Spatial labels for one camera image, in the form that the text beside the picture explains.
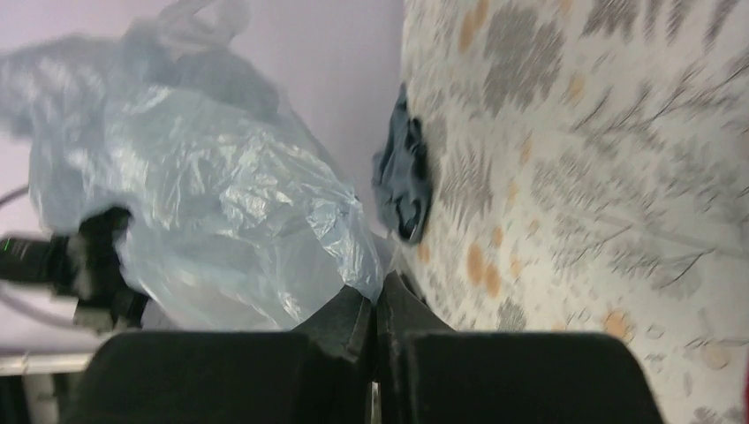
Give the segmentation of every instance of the cable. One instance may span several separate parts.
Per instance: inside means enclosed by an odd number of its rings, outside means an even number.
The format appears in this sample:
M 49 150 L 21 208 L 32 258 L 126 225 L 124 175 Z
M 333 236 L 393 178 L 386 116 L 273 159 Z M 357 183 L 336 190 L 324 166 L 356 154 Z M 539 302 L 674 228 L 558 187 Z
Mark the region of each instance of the cable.
M 3 197 L 0 197 L 0 208 L 8 206 L 10 203 L 17 201 L 27 194 L 28 185 L 24 185 L 4 194 Z M 77 331 L 81 330 L 81 327 L 73 324 L 70 321 L 67 321 L 53 314 L 46 314 L 38 308 L 28 305 L 23 300 L 12 296 L 5 290 L 4 285 L 0 285 L 0 303 L 13 310 L 17 314 L 22 314 L 36 322 L 39 322 L 40 324 L 55 327 L 58 329 L 74 329 Z

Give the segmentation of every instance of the dark gray cloth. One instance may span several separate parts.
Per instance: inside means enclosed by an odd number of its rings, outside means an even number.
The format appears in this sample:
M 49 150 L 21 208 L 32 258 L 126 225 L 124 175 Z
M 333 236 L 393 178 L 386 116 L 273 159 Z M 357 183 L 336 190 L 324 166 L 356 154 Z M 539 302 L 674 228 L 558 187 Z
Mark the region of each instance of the dark gray cloth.
M 408 115 L 405 86 L 390 116 L 388 143 L 374 155 L 372 189 L 380 221 L 405 243 L 417 244 L 424 233 L 432 185 L 421 122 Z

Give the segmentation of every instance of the floral tablecloth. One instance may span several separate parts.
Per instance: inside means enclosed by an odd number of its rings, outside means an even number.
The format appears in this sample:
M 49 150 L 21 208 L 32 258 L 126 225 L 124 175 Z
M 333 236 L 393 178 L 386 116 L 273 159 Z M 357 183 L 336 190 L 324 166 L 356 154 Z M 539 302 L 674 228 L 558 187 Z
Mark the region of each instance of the floral tablecloth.
M 405 3 L 435 200 L 400 254 L 428 304 L 605 331 L 667 422 L 743 422 L 749 1 Z

